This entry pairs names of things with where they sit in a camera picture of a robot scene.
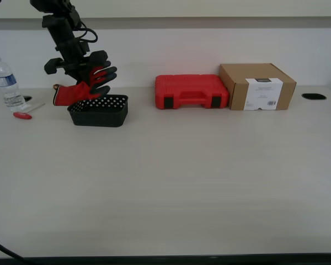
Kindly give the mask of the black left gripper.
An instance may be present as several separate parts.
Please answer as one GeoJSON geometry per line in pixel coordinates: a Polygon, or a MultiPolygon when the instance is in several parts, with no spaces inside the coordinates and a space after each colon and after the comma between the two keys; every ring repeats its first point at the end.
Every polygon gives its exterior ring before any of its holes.
{"type": "Polygon", "coordinates": [[[50,59],[44,66],[44,70],[48,75],[56,74],[57,70],[62,68],[65,74],[76,80],[77,83],[91,81],[91,67],[94,65],[103,65],[108,59],[105,51],[95,51],[89,56],[74,57],[71,60],[54,58],[50,59]]]}

